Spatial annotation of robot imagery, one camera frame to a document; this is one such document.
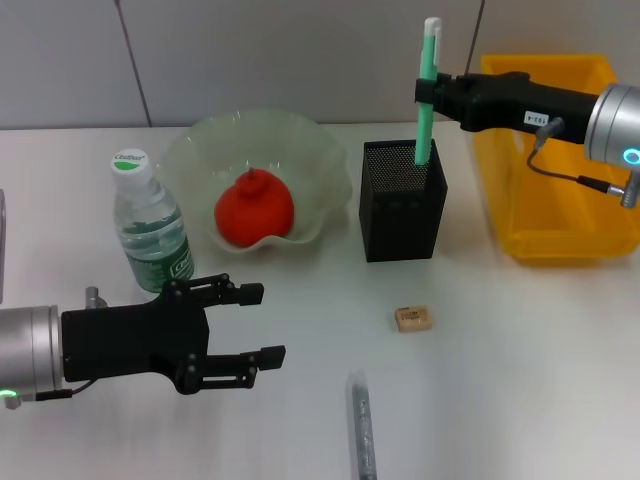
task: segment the gray wall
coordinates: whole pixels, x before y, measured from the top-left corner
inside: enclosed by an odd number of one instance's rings
[[[153,125],[280,107],[318,121],[415,119],[422,20],[464,67],[476,0],[122,0]],[[487,0],[481,53],[609,56],[640,84],[637,0]],[[143,126],[114,0],[0,1],[0,128]]]

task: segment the black mesh pen holder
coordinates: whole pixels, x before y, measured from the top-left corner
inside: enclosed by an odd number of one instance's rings
[[[435,141],[415,165],[415,140],[364,144],[360,226],[367,262],[431,258],[447,181]]]

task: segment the green pen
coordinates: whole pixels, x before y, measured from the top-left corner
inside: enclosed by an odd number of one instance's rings
[[[420,78],[433,80],[438,78],[438,56],[442,20],[429,17],[424,22],[422,57],[420,58]],[[416,135],[416,165],[426,165],[431,156],[431,137],[433,135],[433,105],[420,103],[418,110],[418,134]]]

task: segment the white table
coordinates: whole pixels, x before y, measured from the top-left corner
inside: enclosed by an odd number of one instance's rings
[[[285,344],[251,391],[182,397],[158,375],[101,380],[78,397],[0,410],[3,479],[352,478],[345,381],[364,368],[381,479],[640,477],[640,257],[531,270],[499,252],[465,136],[438,123],[449,183],[431,261],[367,264],[357,220],[362,144],[414,125],[327,127],[349,150],[348,225],[314,247],[213,255],[200,274],[263,282],[259,307],[209,311],[210,352]],[[0,133],[8,202],[4,307],[141,300],[113,233],[108,160],[161,155],[178,128]],[[396,307],[435,327],[396,332]]]

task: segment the water bottle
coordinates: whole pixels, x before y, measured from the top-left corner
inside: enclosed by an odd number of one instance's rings
[[[111,160],[111,171],[117,187],[116,232],[140,287],[157,294],[169,279],[191,278],[194,266],[182,214],[153,177],[147,154],[123,150]]]

